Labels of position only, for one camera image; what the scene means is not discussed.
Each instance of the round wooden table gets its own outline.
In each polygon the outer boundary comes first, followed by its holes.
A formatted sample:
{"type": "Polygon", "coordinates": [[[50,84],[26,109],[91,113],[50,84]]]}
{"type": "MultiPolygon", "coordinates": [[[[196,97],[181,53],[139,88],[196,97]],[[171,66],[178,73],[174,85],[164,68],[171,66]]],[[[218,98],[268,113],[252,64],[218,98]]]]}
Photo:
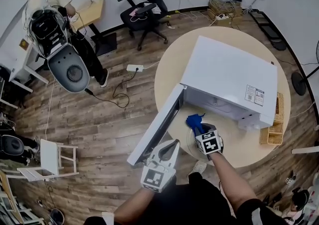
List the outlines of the round wooden table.
{"type": "MultiPolygon", "coordinates": [[[[288,82],[282,67],[261,42],[244,32],[227,27],[199,28],[184,34],[169,46],[160,60],[155,76],[155,100],[158,111],[162,108],[176,84],[180,82],[200,35],[239,48],[265,61],[274,62],[278,69],[277,91],[284,95],[285,132],[290,116],[291,99],[288,82]]],[[[251,165],[267,156],[275,148],[272,145],[259,144],[260,130],[247,132],[238,128],[237,121],[197,106],[184,104],[171,123],[168,132],[173,139],[179,139],[181,147],[198,160],[208,162],[207,157],[198,150],[194,134],[185,123],[189,115],[196,113],[206,113],[202,122],[216,126],[224,141],[223,154],[233,167],[251,165]]]]}

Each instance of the wicker basket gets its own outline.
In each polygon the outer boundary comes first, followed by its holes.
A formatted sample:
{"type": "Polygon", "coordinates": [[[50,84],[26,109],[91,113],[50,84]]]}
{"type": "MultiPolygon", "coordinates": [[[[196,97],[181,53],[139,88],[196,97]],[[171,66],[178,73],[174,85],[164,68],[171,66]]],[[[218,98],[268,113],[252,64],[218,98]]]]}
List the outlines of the wicker basket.
{"type": "Polygon", "coordinates": [[[284,96],[277,93],[275,120],[272,127],[260,130],[260,144],[282,145],[284,129],[284,96]]]}

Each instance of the power strip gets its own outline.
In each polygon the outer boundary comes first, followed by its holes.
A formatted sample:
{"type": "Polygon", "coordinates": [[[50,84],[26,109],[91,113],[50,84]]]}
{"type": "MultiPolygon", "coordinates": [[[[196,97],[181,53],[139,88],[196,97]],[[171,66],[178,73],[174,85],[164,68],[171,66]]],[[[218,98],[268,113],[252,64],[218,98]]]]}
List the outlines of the power strip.
{"type": "Polygon", "coordinates": [[[142,72],[144,70],[144,66],[140,64],[129,64],[126,71],[136,72],[136,69],[138,72],[142,72]]]}

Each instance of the black pants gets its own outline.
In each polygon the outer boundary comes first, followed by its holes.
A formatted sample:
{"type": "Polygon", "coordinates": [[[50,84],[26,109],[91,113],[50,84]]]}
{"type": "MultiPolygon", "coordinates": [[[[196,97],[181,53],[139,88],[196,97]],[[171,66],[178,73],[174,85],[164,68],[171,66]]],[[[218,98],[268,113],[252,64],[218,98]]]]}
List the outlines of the black pants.
{"type": "MultiPolygon", "coordinates": [[[[6,131],[4,131],[4,130],[1,131],[0,130],[0,133],[2,135],[12,135],[12,136],[15,136],[15,137],[19,138],[23,142],[23,144],[25,146],[29,146],[29,147],[31,147],[33,149],[37,147],[37,142],[36,141],[34,141],[34,140],[30,139],[30,138],[23,137],[21,135],[17,135],[13,129],[12,130],[6,130],[6,131]]],[[[12,156],[12,155],[8,155],[6,153],[0,152],[0,159],[3,159],[3,160],[9,159],[9,160],[12,160],[12,161],[16,161],[16,162],[22,163],[24,165],[27,164],[26,160],[28,158],[31,158],[31,153],[26,151],[26,150],[19,156],[12,156]]]]}
{"type": "Polygon", "coordinates": [[[103,70],[101,62],[96,56],[92,46],[85,39],[85,37],[77,31],[76,34],[72,34],[69,38],[71,45],[79,53],[79,56],[82,58],[83,62],[86,65],[86,68],[89,71],[90,76],[94,76],[96,81],[103,85],[107,76],[107,73],[103,70]]]}
{"type": "Polygon", "coordinates": [[[188,178],[189,184],[175,185],[175,180],[155,194],[137,224],[234,224],[235,218],[219,189],[200,173],[188,178]]]}

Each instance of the black office chair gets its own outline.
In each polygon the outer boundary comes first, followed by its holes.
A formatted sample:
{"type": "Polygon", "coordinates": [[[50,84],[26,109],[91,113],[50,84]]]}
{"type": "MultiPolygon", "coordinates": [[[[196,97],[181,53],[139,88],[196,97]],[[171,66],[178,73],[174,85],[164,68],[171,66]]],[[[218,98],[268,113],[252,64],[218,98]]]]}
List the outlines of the black office chair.
{"type": "Polygon", "coordinates": [[[138,51],[142,49],[142,43],[146,37],[146,35],[152,31],[158,34],[160,37],[164,39],[164,43],[167,44],[167,38],[163,34],[161,34],[156,27],[159,26],[159,19],[163,18],[167,15],[167,7],[163,0],[147,0],[152,3],[150,5],[144,6],[144,2],[135,4],[132,0],[127,0],[131,8],[127,9],[123,13],[121,13],[121,19],[123,23],[130,29],[130,35],[134,37],[134,31],[144,30],[144,33],[139,42],[138,51]],[[154,14],[152,9],[156,7],[156,5],[160,8],[160,14],[154,14]],[[135,10],[135,16],[130,16],[130,14],[135,10]]]}

